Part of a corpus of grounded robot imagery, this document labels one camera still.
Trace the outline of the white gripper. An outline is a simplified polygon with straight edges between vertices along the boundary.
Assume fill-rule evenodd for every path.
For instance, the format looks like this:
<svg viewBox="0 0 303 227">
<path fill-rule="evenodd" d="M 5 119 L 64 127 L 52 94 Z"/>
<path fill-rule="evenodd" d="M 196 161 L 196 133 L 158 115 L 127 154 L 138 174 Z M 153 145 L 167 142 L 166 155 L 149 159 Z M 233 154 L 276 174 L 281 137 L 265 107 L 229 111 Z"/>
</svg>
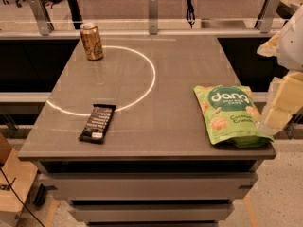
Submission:
<svg viewBox="0 0 303 227">
<path fill-rule="evenodd" d="M 303 6 L 257 53 L 275 57 L 281 66 L 289 70 L 303 71 Z M 303 107 L 303 73 L 289 72 L 282 79 L 273 78 L 268 89 L 259 130 L 268 135 L 282 131 L 292 116 Z"/>
</svg>

